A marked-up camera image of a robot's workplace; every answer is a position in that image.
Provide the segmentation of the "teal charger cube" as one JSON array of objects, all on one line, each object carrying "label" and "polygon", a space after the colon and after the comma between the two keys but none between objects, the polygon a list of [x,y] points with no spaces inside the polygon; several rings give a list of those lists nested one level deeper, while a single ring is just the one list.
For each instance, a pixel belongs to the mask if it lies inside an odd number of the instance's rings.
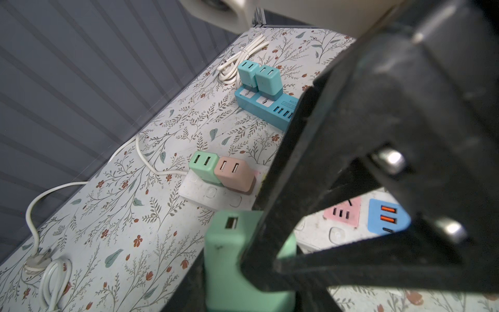
[{"label": "teal charger cube", "polygon": [[238,72],[240,77],[241,85],[252,92],[258,92],[258,84],[256,79],[256,73],[259,71],[261,66],[253,61],[243,61],[238,65]]},{"label": "teal charger cube", "polygon": [[256,72],[255,78],[262,96],[276,101],[283,94],[283,83],[279,69],[263,65]]}]

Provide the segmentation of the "pink charger cube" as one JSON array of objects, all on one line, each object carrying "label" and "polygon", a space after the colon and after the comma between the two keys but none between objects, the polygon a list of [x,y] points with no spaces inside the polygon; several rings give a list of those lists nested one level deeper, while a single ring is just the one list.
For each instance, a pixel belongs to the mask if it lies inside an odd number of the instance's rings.
[{"label": "pink charger cube", "polygon": [[255,170],[245,161],[221,157],[214,174],[224,187],[241,194],[251,194],[256,184]]}]

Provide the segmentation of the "white multicolour power strip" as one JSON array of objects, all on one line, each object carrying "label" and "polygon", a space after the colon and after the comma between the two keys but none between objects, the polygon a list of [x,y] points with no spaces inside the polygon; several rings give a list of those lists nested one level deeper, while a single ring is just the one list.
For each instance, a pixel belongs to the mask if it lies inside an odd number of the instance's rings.
[{"label": "white multicolour power strip", "polygon": [[[269,167],[255,167],[256,185],[250,195],[205,183],[189,171],[179,188],[180,197],[210,211],[249,211]],[[355,241],[388,235],[408,228],[411,217],[387,191],[376,190],[310,214],[294,232],[306,251],[325,250]]]}]

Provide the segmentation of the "green charger cube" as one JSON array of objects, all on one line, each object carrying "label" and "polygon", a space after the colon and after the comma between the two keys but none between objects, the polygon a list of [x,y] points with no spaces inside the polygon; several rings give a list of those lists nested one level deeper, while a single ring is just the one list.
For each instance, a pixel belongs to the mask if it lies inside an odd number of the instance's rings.
[{"label": "green charger cube", "polygon": [[262,211],[218,211],[205,235],[205,305],[208,311],[294,311],[296,293],[262,292],[240,270]]},{"label": "green charger cube", "polygon": [[215,153],[196,151],[189,162],[189,169],[204,182],[222,186],[221,181],[214,173],[219,159],[220,157]]}]

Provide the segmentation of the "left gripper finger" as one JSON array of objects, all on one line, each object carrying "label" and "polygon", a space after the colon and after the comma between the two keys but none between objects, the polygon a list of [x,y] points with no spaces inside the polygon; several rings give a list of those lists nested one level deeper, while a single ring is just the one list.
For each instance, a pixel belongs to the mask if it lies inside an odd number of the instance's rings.
[{"label": "left gripper finger", "polygon": [[204,250],[202,250],[161,312],[205,312],[206,310]]}]

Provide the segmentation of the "teal USB power strip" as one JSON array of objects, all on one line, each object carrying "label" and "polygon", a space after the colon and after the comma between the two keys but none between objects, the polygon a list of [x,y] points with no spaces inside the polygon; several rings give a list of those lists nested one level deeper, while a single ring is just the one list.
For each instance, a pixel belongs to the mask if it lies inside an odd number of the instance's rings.
[{"label": "teal USB power strip", "polygon": [[274,101],[244,87],[235,91],[235,97],[240,108],[282,131],[287,131],[298,106],[298,98],[288,94]]}]

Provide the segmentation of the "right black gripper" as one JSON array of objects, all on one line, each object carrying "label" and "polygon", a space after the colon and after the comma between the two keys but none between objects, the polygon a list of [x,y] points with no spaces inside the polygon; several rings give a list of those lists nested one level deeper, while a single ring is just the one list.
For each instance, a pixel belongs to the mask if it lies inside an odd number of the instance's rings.
[{"label": "right black gripper", "polygon": [[[405,230],[279,259],[301,219],[385,187]],[[406,1],[300,98],[241,258],[263,291],[498,292],[498,2]]]}]

